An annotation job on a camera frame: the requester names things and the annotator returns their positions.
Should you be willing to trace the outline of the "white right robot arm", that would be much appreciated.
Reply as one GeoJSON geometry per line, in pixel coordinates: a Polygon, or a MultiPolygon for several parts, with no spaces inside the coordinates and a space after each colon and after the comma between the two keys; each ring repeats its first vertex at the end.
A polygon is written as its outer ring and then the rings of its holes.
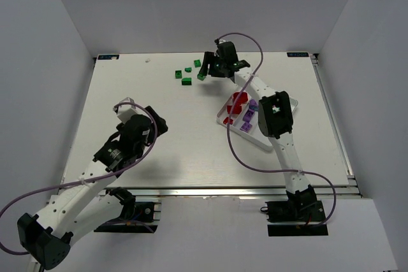
{"type": "Polygon", "coordinates": [[[232,42],[217,39],[215,44],[215,52],[204,54],[200,75],[229,78],[257,101],[259,130],[272,144],[284,173],[289,219],[310,221],[310,211],[317,203],[317,196],[303,172],[294,145],[289,94],[273,90],[247,61],[240,61],[232,42]]]}

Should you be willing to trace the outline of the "red long lego brick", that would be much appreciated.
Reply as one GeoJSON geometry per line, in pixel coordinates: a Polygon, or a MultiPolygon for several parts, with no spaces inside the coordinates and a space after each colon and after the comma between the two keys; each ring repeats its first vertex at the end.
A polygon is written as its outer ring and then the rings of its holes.
{"type": "Polygon", "coordinates": [[[227,114],[228,115],[239,115],[242,113],[243,107],[245,106],[245,103],[237,103],[235,105],[227,105],[227,114]]]}

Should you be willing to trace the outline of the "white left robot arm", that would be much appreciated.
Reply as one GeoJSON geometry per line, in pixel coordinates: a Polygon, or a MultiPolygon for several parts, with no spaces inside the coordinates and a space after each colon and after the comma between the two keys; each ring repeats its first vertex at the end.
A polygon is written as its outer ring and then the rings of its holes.
{"type": "Polygon", "coordinates": [[[91,202],[123,169],[140,160],[168,126],[151,106],[139,114],[134,106],[123,102],[114,111],[120,120],[116,132],[94,154],[74,186],[34,215],[23,214],[17,222],[21,245],[44,270],[58,266],[78,240],[99,226],[109,221],[135,221],[143,213],[134,195],[122,187],[109,191],[96,204],[91,202]]]}

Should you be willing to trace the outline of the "small purple lego brick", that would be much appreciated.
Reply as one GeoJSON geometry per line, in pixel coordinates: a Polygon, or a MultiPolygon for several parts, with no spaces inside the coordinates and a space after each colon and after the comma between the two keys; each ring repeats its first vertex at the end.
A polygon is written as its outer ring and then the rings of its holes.
{"type": "Polygon", "coordinates": [[[246,113],[245,113],[245,115],[243,116],[242,120],[243,120],[244,122],[248,122],[248,123],[249,123],[249,122],[251,121],[251,119],[253,118],[254,114],[255,114],[255,112],[252,111],[251,109],[249,109],[249,110],[246,111],[246,113]]]}

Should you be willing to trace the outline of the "green small lego brick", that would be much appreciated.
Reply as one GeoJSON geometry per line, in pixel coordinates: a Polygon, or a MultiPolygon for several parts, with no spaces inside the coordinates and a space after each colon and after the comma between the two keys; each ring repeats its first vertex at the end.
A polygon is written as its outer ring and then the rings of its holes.
{"type": "Polygon", "coordinates": [[[201,66],[201,61],[200,61],[199,59],[194,60],[194,66],[195,66],[196,68],[200,67],[200,66],[201,66]]]}

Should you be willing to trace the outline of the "purple paw print lego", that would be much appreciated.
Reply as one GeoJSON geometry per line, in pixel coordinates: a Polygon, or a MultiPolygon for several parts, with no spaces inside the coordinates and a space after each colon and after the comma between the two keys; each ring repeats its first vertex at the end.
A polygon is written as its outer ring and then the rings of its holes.
{"type": "Polygon", "coordinates": [[[258,107],[257,101],[254,100],[254,99],[251,99],[251,100],[249,101],[249,108],[250,108],[251,110],[253,110],[253,111],[258,111],[259,107],[258,107]]]}

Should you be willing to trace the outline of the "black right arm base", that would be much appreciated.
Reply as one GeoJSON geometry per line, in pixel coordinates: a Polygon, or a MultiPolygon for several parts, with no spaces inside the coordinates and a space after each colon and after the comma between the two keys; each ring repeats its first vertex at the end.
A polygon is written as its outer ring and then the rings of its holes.
{"type": "Polygon", "coordinates": [[[328,235],[323,204],[309,191],[284,201],[267,201],[259,210],[266,215],[269,237],[328,235]]]}

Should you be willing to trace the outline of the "green square lego brick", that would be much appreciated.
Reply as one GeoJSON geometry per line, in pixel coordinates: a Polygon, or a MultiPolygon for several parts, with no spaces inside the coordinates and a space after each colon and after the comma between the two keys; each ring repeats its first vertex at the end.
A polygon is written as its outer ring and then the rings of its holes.
{"type": "Polygon", "coordinates": [[[197,74],[197,79],[203,81],[205,79],[205,75],[197,74]]]}

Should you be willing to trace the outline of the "purple square lego brick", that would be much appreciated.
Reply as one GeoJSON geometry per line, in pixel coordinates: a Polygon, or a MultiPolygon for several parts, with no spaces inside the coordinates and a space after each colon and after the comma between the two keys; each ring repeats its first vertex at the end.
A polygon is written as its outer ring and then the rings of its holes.
{"type": "Polygon", "coordinates": [[[250,132],[252,129],[252,124],[248,123],[248,122],[244,122],[242,124],[242,126],[240,127],[240,130],[243,132],[250,132]]]}

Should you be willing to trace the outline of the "small red lego brick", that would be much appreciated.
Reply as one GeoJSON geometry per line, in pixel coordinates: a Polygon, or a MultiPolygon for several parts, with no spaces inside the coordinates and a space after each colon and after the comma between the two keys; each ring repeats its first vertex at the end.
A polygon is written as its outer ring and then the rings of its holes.
{"type": "Polygon", "coordinates": [[[232,125],[232,124],[233,124],[233,119],[226,117],[226,118],[223,120],[223,124],[224,124],[224,125],[227,125],[227,124],[232,125]]]}

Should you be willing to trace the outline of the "red rounded lego brick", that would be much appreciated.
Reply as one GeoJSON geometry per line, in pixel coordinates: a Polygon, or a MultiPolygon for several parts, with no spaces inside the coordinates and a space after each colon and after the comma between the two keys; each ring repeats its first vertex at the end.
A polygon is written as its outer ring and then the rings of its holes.
{"type": "Polygon", "coordinates": [[[237,105],[245,104],[249,100],[249,96],[246,92],[243,93],[234,92],[232,98],[233,103],[236,103],[237,105]]]}

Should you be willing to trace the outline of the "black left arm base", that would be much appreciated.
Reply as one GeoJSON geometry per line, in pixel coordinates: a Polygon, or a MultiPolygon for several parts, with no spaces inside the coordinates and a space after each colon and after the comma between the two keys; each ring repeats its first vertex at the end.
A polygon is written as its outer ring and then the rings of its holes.
{"type": "Polygon", "coordinates": [[[118,217],[97,227],[95,233],[154,234],[161,218],[161,202],[152,198],[140,199],[130,191],[118,187],[105,191],[100,198],[115,196],[124,208],[118,217]]]}

